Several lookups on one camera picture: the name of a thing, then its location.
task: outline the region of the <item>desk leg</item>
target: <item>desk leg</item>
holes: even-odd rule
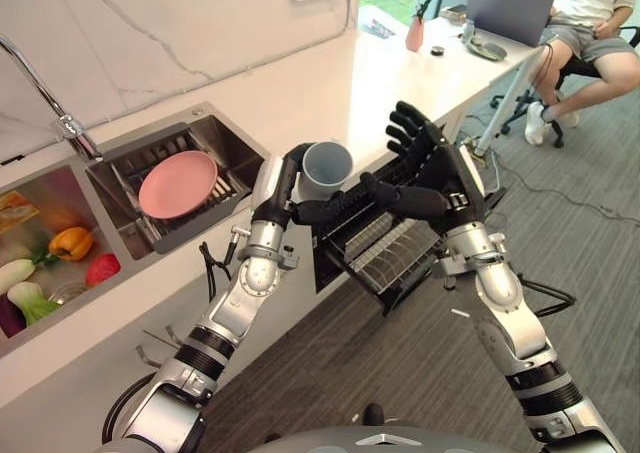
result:
[[[531,56],[528,60],[522,63],[518,74],[511,83],[509,90],[504,95],[504,99],[500,102],[500,106],[496,110],[491,122],[484,130],[478,146],[476,147],[474,154],[476,156],[484,156],[489,148],[489,144],[494,136],[498,133],[498,130],[502,127],[503,123],[507,120],[513,109],[513,105],[516,102],[518,94],[522,93],[529,82],[529,77],[533,73],[534,68],[538,64],[538,57],[542,50],[538,54]]]

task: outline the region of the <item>robotic arm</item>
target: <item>robotic arm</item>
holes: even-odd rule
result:
[[[543,451],[615,451],[624,448],[591,401],[558,361],[542,324],[523,299],[522,285],[507,263],[504,235],[483,225],[482,182],[466,149],[449,145],[440,130],[411,105],[400,102],[387,133],[389,149],[414,174],[413,186],[392,186],[371,174],[361,179],[378,203],[400,215],[427,220],[446,242],[448,256],[434,273],[456,279],[460,309],[514,395]]]
[[[447,256],[434,266],[456,279],[460,309],[469,315],[489,356],[505,376],[523,409],[533,436],[546,453],[625,453],[558,361],[545,331],[523,299],[522,285],[507,263],[504,236],[489,235],[483,225],[484,192],[466,150],[448,144],[419,111],[398,103],[391,113],[388,144],[413,177],[396,186],[365,173],[361,181],[374,201],[401,216],[426,220],[446,242]],[[250,230],[234,227],[232,249],[247,237],[241,265],[222,299],[198,320],[173,358],[144,387],[129,412],[103,432],[100,453],[190,453],[196,451],[205,422],[200,408],[218,387],[218,379],[245,338],[256,314],[279,283],[280,268],[295,268],[282,238],[290,220],[311,224],[330,219],[342,197],[295,205],[290,196],[311,144],[262,167],[252,198]],[[133,394],[116,401],[122,407]],[[378,451],[379,445],[403,445],[403,451],[474,451],[494,447],[452,435],[387,425],[332,428],[263,445],[262,453],[306,451]]]
[[[290,202],[302,170],[302,157],[311,145],[299,145],[284,158],[272,157],[263,164],[252,197],[251,228],[232,229],[227,259],[241,236],[247,242],[238,255],[241,264],[228,290],[219,301],[211,302],[180,349],[153,375],[118,426],[113,424],[115,418],[105,425],[104,445],[98,452],[196,451],[205,429],[200,408],[213,397],[220,375],[258,310],[276,290],[279,270],[297,266],[293,250],[286,246],[281,250],[289,220],[311,224],[340,211],[339,193],[326,202]],[[116,405],[121,401],[127,401],[126,394]]]

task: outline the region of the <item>pink plate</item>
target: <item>pink plate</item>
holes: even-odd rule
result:
[[[147,175],[140,187],[140,207],[147,215],[167,220],[200,206],[218,178],[218,165],[202,151],[170,156]]]

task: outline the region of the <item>gray cup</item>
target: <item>gray cup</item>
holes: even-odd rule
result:
[[[329,199],[344,184],[352,168],[353,159],[344,146],[332,141],[314,144],[302,158],[300,199]]]

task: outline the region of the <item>white sneaker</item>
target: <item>white sneaker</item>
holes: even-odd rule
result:
[[[580,124],[580,114],[577,111],[572,111],[571,113],[562,115],[559,120],[562,126],[575,128]]]
[[[539,146],[544,139],[547,123],[542,119],[544,106],[539,101],[534,101],[527,109],[527,126],[524,129],[524,137],[530,145]]]

